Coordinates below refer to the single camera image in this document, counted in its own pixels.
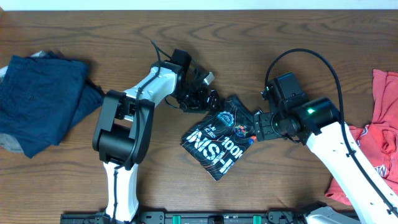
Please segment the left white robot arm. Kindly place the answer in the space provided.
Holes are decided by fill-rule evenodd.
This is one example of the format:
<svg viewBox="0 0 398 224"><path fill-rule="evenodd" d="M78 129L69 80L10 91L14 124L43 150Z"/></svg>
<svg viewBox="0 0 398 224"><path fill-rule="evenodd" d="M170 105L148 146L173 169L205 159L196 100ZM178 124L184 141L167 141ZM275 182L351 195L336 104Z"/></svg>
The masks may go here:
<svg viewBox="0 0 398 224"><path fill-rule="evenodd" d="M138 166L149 148L158 104L171 96L184 112L217 109L218 94L208 88L213 73L196 68L188 81L190 70L189 60L158 60L136 86L106 93L93 137L108 181L105 223L131 223L136 216Z"/></svg>

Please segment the black patterned jersey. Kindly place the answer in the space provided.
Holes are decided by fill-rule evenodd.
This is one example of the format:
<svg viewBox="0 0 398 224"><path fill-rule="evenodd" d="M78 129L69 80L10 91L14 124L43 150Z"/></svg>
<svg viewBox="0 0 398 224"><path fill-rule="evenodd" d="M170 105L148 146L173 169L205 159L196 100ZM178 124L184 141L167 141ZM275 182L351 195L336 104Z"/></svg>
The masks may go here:
<svg viewBox="0 0 398 224"><path fill-rule="evenodd" d="M230 96L223 111L209 112L180 145L218 181L257 141L253 116L237 96Z"/></svg>

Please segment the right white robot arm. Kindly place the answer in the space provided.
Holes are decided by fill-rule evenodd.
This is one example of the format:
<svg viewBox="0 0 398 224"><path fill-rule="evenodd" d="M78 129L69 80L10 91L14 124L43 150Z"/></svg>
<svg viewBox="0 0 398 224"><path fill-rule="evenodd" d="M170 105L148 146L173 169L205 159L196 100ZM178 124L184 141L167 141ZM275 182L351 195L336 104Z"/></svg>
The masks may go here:
<svg viewBox="0 0 398 224"><path fill-rule="evenodd" d="M254 115L258 141L284 138L307 146L330 171L361 223L397 223L397 195L355 143L340 112L328 98L289 98Z"/></svg>

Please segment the red printed t-shirt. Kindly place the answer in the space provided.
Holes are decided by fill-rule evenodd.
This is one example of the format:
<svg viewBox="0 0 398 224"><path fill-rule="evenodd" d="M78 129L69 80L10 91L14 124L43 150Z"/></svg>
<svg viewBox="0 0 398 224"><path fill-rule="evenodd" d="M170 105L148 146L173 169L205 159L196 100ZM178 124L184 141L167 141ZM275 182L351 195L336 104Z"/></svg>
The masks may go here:
<svg viewBox="0 0 398 224"><path fill-rule="evenodd" d="M385 183L397 193L397 73L373 70L371 123L349 130Z"/></svg>

